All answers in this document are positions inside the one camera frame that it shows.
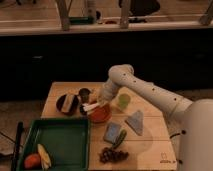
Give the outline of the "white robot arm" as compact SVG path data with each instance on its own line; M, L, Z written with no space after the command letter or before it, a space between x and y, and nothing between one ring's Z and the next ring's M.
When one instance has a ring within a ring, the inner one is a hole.
M213 99L191 101L134 76L129 64L114 65L102 85L98 102L111 102L122 87L135 92L166 116L181 122L177 171L213 171Z

